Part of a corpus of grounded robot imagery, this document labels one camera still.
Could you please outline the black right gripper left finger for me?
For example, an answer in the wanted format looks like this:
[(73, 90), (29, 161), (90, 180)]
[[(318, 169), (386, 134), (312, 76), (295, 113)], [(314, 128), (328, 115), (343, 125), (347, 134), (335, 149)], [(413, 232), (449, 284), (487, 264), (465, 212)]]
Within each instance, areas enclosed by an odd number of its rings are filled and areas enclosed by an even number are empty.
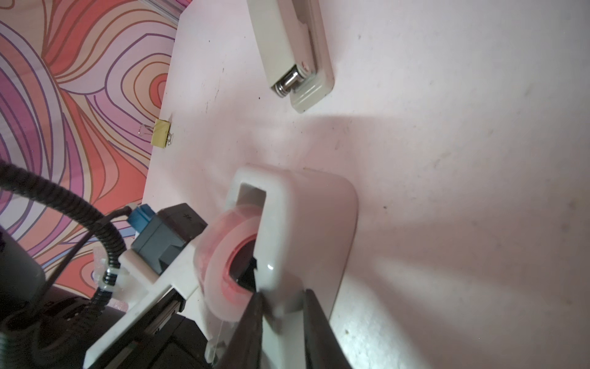
[(258, 369), (261, 363), (264, 295), (252, 295), (230, 340), (226, 352), (215, 368)]

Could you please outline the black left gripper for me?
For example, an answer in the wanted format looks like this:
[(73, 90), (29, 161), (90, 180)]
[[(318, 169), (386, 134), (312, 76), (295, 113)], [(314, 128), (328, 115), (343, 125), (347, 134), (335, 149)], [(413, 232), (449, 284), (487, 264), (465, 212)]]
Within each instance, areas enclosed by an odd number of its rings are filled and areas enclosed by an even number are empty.
[(207, 339), (180, 315), (185, 300), (165, 295), (101, 354), (91, 368), (211, 368)]

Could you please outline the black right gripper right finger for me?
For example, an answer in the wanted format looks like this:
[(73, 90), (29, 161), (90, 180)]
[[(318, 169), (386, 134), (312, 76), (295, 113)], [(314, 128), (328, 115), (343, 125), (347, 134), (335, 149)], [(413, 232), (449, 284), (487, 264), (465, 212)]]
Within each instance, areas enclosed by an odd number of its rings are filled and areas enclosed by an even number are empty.
[(304, 347), (307, 369), (352, 368), (311, 289), (304, 291)]

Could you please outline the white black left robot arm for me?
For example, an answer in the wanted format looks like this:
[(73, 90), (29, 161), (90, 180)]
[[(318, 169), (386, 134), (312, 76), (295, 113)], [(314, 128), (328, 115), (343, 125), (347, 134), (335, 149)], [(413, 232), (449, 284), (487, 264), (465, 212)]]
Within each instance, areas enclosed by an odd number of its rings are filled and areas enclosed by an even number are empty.
[[(182, 315), (197, 280), (192, 243), (206, 222), (188, 205), (154, 212), (128, 205), (103, 214), (74, 192), (1, 164), (1, 187), (87, 229), (54, 273), (1, 234), (1, 366), (4, 368), (208, 368), (206, 338)], [(105, 270), (88, 300), (55, 286), (75, 255), (100, 241)]]

